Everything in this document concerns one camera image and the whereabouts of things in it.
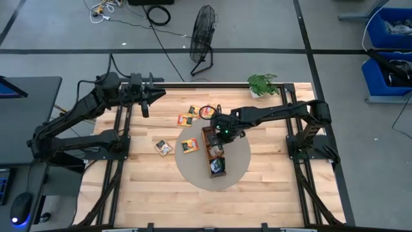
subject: green plant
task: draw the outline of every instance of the green plant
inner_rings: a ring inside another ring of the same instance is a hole
[[[251,75],[247,81],[249,82],[249,87],[258,96],[262,96],[265,93],[279,94],[279,90],[270,81],[277,77],[274,74],[264,74],[264,75]]]

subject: blue bin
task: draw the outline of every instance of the blue bin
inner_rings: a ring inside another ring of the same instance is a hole
[[[389,34],[384,22],[406,19],[412,19],[412,9],[383,8],[373,17],[368,26],[372,44],[377,48],[412,48],[412,35]]]
[[[388,60],[399,59],[412,62],[412,53],[388,53],[380,52]],[[412,91],[412,87],[389,87],[386,85],[384,76],[374,59],[369,59],[362,65],[363,75],[369,88],[371,96],[403,96]]]

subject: black floor fan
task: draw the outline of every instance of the black floor fan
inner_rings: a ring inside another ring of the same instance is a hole
[[[197,65],[191,71],[192,77],[213,66],[213,49],[211,43],[215,27],[216,14],[213,8],[209,5],[203,6],[199,10],[193,27],[190,55],[191,59],[196,62]],[[202,70],[195,71],[200,63],[205,62],[208,52],[211,53],[211,65]]]

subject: small card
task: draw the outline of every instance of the small card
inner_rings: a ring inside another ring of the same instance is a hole
[[[173,148],[166,142],[166,140],[163,139],[156,143],[155,148],[161,156],[165,156],[173,150]]]
[[[192,126],[193,115],[189,113],[179,114],[178,126]]]
[[[216,109],[216,105],[213,105],[213,104],[208,104],[208,106],[212,106],[213,108],[215,108]],[[212,117],[212,115],[213,115],[213,113],[214,113],[214,110],[212,109],[212,108],[210,108],[210,107],[205,107],[205,108],[203,108],[202,110],[201,110],[201,116],[203,117],[203,118],[205,118],[205,119],[209,119],[209,118],[211,118]]]
[[[200,118],[199,110],[200,107],[191,105],[191,107],[189,108],[189,113],[192,114],[193,117]]]
[[[188,140],[183,140],[182,141],[182,146],[183,146],[183,153],[184,154],[192,152],[192,151],[199,150],[198,141],[196,141],[195,138],[188,139]]]

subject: gray circular platform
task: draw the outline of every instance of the gray circular platform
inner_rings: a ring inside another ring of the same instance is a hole
[[[250,162],[250,146],[246,137],[237,138],[234,142],[223,145],[227,174],[211,178],[201,137],[201,129],[209,124],[209,121],[197,119],[191,127],[183,129],[176,141],[175,159],[180,173],[191,184],[206,190],[221,190],[237,183],[246,173]],[[197,140],[199,150],[184,154],[182,141],[191,138]]]

